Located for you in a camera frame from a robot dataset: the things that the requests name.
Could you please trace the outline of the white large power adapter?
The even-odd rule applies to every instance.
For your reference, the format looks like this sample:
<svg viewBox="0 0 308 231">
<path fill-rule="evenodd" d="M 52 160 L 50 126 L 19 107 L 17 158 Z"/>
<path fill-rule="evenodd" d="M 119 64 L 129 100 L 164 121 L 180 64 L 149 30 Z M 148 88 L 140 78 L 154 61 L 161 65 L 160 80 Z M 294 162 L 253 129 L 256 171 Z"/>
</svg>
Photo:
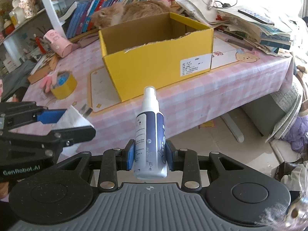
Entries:
<svg viewBox="0 0 308 231">
<path fill-rule="evenodd" d="M 87 117 L 92 112 L 92 108 L 87 104 L 84 104 L 81 109 L 76 109 L 74 106 L 70 106 L 66 112 L 61 116 L 59 121 L 52 125 L 52 130 L 67 129 L 75 127 L 92 126 Z M 68 157 L 77 154 L 77 150 L 81 143 L 72 144 L 63 148 L 59 161 L 62 161 Z"/>
</svg>

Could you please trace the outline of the yellow tape roll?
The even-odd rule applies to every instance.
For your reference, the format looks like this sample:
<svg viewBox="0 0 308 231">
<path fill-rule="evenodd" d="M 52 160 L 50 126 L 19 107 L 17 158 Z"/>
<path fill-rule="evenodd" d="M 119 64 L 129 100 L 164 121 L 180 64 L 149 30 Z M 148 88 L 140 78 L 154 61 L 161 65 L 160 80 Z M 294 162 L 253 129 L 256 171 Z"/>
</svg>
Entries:
<svg viewBox="0 0 308 231">
<path fill-rule="evenodd" d="M 77 80 L 70 71 L 63 71 L 57 75 L 55 85 L 51 85 L 51 93 L 58 100 L 63 100 L 73 93 L 77 87 Z"/>
</svg>

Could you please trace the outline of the white spray bottle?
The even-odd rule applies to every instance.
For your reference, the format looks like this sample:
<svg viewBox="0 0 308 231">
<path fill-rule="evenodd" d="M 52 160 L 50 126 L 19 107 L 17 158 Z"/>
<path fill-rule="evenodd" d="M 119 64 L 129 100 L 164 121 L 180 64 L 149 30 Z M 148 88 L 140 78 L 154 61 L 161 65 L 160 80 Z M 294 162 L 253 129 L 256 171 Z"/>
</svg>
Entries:
<svg viewBox="0 0 308 231">
<path fill-rule="evenodd" d="M 134 175 L 141 180 L 167 177 L 166 128 L 156 89 L 147 86 L 136 117 Z"/>
</svg>

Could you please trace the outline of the pink plush glove toy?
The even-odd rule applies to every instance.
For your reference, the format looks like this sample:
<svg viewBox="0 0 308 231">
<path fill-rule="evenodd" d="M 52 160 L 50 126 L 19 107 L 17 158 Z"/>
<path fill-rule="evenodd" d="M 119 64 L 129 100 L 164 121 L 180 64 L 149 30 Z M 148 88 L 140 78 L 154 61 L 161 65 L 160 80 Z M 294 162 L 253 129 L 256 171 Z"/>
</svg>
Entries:
<svg viewBox="0 0 308 231">
<path fill-rule="evenodd" d="M 47 74 L 40 83 L 40 89 L 42 89 L 44 93 L 49 93 L 51 87 L 57 84 L 57 76 L 58 74 L 55 72 Z"/>
</svg>

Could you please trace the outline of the blue crumpled ball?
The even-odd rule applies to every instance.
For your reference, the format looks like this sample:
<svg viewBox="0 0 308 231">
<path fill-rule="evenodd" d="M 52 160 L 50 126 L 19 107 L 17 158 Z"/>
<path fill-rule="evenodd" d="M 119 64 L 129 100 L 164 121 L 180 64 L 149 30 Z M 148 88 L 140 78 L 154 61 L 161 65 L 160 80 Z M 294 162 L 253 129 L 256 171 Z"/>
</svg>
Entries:
<svg viewBox="0 0 308 231">
<path fill-rule="evenodd" d="M 61 75 L 61 76 L 58 76 L 58 77 L 57 77 L 57 83 L 56 83 L 56 85 L 57 85 L 57 86 L 63 85 L 63 84 L 67 81 L 67 79 L 68 79 L 68 75 Z"/>
</svg>

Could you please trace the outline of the grey folded cloth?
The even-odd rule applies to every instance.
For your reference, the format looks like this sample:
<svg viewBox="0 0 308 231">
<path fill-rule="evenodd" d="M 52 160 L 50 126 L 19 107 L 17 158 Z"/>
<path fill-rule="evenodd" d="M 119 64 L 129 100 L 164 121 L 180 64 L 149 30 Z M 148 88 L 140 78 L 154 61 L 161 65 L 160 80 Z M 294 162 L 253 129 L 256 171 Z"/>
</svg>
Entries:
<svg viewBox="0 0 308 231">
<path fill-rule="evenodd" d="M 28 76 L 35 65 L 35 62 L 26 60 L 17 69 L 2 78 L 3 93 L 1 101 L 7 101 L 14 94 L 19 102 L 23 100 L 23 97 L 30 85 Z"/>
</svg>

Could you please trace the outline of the pink checkered tablecloth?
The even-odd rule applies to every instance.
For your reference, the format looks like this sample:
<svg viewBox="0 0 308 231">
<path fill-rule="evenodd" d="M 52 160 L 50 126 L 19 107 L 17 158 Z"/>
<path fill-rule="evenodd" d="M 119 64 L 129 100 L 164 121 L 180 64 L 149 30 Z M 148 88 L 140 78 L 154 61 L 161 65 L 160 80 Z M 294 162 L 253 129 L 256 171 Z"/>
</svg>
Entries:
<svg viewBox="0 0 308 231">
<path fill-rule="evenodd" d="M 166 136 L 172 137 L 198 124 L 216 118 L 241 105 L 278 91 L 292 78 L 292 59 L 255 51 L 254 63 L 233 63 L 157 90 L 160 110 L 167 125 Z M 28 87 L 24 101 L 50 109 L 77 108 L 89 103 L 90 72 L 103 66 L 100 43 L 77 49 L 61 59 L 58 68 L 73 72 L 77 80 L 74 92 L 63 100 L 44 96 L 39 83 Z M 119 103 L 89 117 L 96 130 L 95 138 L 82 143 L 78 151 L 93 155 L 107 149 L 125 146 L 135 135 L 135 117 L 141 109 L 140 97 Z"/>
</svg>

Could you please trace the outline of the wooden chess board box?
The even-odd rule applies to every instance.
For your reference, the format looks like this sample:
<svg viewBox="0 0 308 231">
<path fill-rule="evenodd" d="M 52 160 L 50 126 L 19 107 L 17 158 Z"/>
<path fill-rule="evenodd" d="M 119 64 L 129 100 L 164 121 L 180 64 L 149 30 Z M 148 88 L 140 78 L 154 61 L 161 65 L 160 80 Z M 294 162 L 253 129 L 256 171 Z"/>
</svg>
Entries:
<svg viewBox="0 0 308 231">
<path fill-rule="evenodd" d="M 58 62 L 59 56 L 56 53 L 50 52 L 43 55 L 28 76 L 30 84 L 36 83 L 52 72 L 56 68 Z"/>
</svg>

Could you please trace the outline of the pink cylindrical case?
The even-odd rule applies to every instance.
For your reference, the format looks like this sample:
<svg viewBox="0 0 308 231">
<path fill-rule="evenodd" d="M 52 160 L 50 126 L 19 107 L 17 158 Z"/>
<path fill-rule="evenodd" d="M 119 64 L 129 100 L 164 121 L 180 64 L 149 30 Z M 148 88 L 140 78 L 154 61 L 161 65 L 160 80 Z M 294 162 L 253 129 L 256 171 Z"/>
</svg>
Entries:
<svg viewBox="0 0 308 231">
<path fill-rule="evenodd" d="M 44 39 L 48 42 L 51 49 L 61 58 L 66 57 L 72 51 L 72 43 L 54 29 L 49 30 L 44 35 Z"/>
</svg>

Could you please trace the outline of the mauve folded cloth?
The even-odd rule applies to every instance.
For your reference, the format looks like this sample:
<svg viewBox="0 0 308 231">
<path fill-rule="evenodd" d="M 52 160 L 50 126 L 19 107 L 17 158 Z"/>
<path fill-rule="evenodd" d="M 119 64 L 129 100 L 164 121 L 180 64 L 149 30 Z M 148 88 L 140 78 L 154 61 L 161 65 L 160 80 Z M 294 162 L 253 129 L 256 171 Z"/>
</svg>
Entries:
<svg viewBox="0 0 308 231">
<path fill-rule="evenodd" d="M 79 40 L 77 45 L 80 48 L 84 48 L 84 47 L 88 46 L 89 44 L 92 44 L 93 42 L 97 41 L 98 39 L 99 39 L 98 35 L 88 36 L 88 37 L 85 37 L 85 38 Z"/>
</svg>

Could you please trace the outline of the yellow cardboard box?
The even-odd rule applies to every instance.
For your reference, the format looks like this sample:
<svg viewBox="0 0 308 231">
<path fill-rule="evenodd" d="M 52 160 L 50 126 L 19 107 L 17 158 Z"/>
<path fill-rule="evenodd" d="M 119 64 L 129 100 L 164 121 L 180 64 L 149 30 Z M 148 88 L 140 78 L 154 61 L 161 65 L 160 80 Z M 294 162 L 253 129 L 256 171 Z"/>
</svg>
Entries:
<svg viewBox="0 0 308 231">
<path fill-rule="evenodd" d="M 99 30 L 102 59 L 124 102 L 211 69 L 213 28 L 175 13 Z"/>
</svg>

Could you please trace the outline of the orange fluffy cat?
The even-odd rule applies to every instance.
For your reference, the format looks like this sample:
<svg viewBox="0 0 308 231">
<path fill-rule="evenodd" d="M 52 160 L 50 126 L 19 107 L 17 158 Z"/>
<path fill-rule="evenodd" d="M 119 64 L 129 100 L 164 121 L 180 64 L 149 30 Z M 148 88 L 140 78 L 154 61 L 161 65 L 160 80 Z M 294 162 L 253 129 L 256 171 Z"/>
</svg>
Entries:
<svg viewBox="0 0 308 231">
<path fill-rule="evenodd" d="M 136 20 L 171 11 L 168 1 L 149 0 L 130 4 L 122 2 L 104 7 L 91 15 L 91 21 L 99 29 L 107 28 L 127 21 Z"/>
</svg>

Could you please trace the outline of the pile of papers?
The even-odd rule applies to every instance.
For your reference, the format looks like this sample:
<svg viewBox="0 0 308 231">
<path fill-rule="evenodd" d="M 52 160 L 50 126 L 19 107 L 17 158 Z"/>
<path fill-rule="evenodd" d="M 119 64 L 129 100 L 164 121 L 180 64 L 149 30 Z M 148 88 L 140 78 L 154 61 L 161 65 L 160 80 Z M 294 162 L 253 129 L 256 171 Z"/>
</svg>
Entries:
<svg viewBox="0 0 308 231">
<path fill-rule="evenodd" d="M 268 55 L 286 57 L 295 50 L 292 29 L 279 17 L 255 14 L 238 0 L 175 0 L 196 20 L 239 37 Z"/>
</svg>

